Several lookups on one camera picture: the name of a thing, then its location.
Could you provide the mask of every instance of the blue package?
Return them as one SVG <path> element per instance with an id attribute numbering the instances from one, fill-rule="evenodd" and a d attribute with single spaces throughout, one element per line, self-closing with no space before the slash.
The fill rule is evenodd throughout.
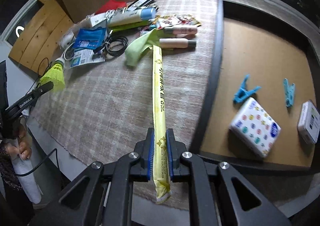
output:
<path id="1" fill-rule="evenodd" d="M 102 45 L 106 28 L 80 29 L 73 48 L 95 49 Z"/>

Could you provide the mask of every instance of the white plastic box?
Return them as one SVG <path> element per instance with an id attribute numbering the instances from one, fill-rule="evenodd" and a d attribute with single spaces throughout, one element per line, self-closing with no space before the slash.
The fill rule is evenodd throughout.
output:
<path id="1" fill-rule="evenodd" d="M 302 104 L 298 132 L 307 144 L 316 144 L 319 136 L 320 114 L 311 100 Z"/>
<path id="2" fill-rule="evenodd" d="M 262 158 L 268 156 L 281 131 L 279 125 L 252 97 L 242 105 L 229 128 Z"/>

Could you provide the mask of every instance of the yellow shuttlecock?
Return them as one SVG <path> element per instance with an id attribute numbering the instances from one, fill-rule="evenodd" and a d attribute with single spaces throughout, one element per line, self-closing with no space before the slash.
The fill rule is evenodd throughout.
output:
<path id="1" fill-rule="evenodd" d="M 63 76 L 63 67 L 65 60 L 60 57 L 56 59 L 52 68 L 50 68 L 47 73 L 40 78 L 40 84 L 43 85 L 48 82 L 53 83 L 53 90 L 62 90 L 65 87 L 64 76 Z"/>

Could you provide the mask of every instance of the blue plastic clip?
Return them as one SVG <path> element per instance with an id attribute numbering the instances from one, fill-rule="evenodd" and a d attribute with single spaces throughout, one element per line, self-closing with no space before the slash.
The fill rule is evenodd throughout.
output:
<path id="1" fill-rule="evenodd" d="M 285 93 L 285 104 L 287 107 L 291 107 L 294 103 L 294 91 L 296 89 L 296 85 L 292 84 L 289 86 L 288 79 L 283 80 L 284 85 L 284 93 Z"/>
<path id="2" fill-rule="evenodd" d="M 250 97 L 251 95 L 255 94 L 261 87 L 257 86 L 255 89 L 247 91 L 246 89 L 246 82 L 247 79 L 249 78 L 249 74 L 247 74 L 238 90 L 238 92 L 235 94 L 235 96 L 233 97 L 233 101 L 236 103 L 241 103 L 244 100 L 246 100 L 248 97 Z"/>

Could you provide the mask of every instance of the yellow packaged straw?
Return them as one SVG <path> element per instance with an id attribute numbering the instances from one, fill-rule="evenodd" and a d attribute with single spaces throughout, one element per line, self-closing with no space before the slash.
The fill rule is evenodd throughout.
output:
<path id="1" fill-rule="evenodd" d="M 155 129 L 153 181 L 156 185 L 156 203 L 163 203 L 171 196 L 167 141 L 164 115 L 164 84 L 162 69 L 162 52 L 158 46 L 153 46 L 153 75 L 152 75 L 153 126 Z"/>

